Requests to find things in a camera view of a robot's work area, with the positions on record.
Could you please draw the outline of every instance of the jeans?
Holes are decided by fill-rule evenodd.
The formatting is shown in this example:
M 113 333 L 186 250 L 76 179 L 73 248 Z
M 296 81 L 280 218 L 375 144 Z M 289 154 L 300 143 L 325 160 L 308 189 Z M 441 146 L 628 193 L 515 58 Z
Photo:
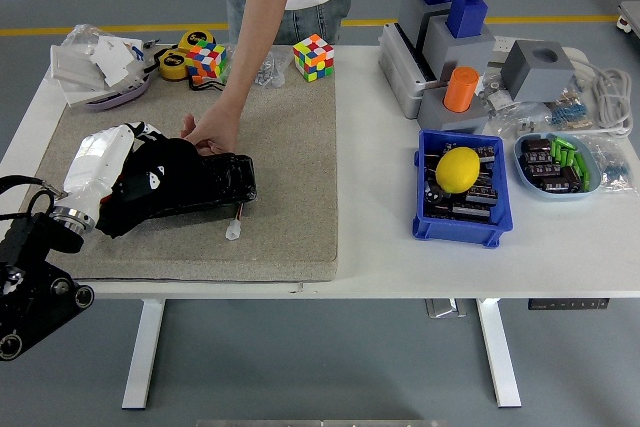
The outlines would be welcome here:
M 236 44 L 247 0 L 227 0 L 229 43 Z M 294 45 L 312 34 L 329 44 L 338 43 L 340 22 L 349 14 L 351 0 L 330 0 L 300 10 L 285 10 L 274 45 Z

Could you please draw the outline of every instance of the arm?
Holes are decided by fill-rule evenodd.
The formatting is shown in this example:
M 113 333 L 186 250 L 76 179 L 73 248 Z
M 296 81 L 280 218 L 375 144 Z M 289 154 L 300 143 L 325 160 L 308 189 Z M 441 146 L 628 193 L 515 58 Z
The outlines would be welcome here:
M 220 99 L 197 126 L 188 114 L 181 136 L 203 155 L 233 152 L 249 90 L 276 37 L 287 0 L 247 0 L 233 69 Z

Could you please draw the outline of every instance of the yellow lemon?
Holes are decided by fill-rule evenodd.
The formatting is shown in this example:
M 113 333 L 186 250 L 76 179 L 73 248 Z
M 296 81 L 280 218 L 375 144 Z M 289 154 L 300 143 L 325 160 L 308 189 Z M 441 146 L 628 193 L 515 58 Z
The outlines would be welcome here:
M 436 181 L 448 194 L 471 188 L 480 173 L 480 157 L 469 147 L 455 147 L 444 154 L 436 167 Z

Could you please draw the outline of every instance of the gray concrete floor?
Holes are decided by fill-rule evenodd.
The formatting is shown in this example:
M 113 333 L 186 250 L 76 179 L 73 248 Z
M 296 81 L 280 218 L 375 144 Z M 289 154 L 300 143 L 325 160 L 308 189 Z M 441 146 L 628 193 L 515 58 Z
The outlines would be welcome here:
M 490 17 L 616 15 L 622 0 L 486 0 Z M 397 17 L 354 0 L 350 19 Z M 225 22 L 224 0 L 0 0 L 7 29 Z M 640 78 L 640 41 L 611 22 L 513 23 L 496 35 L 556 40 Z M 63 35 L 0 35 L 0 155 Z M 377 45 L 380 27 L 344 28 Z M 174 42 L 181 32 L 131 33 Z M 216 32 L 221 41 L 225 32 Z M 638 105 L 637 89 L 632 94 Z M 638 151 L 640 134 L 631 141 Z M 0 422 L 193 426 L 199 419 L 446 419 L 463 426 L 640 425 L 640 300 L 529 312 L 501 301 L 523 407 L 498 409 L 478 315 L 434 321 L 419 300 L 170 301 L 148 408 L 121 411 L 141 303 L 99 300 L 0 366 Z

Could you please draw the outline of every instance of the person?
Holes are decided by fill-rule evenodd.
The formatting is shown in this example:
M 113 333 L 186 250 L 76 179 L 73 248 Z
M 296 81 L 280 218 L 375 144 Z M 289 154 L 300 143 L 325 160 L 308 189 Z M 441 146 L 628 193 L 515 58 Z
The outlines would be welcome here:
M 220 98 L 196 122 L 187 114 L 180 136 L 201 155 L 234 152 L 249 90 L 271 46 L 293 45 L 312 34 L 336 43 L 351 0 L 227 0 L 233 68 Z

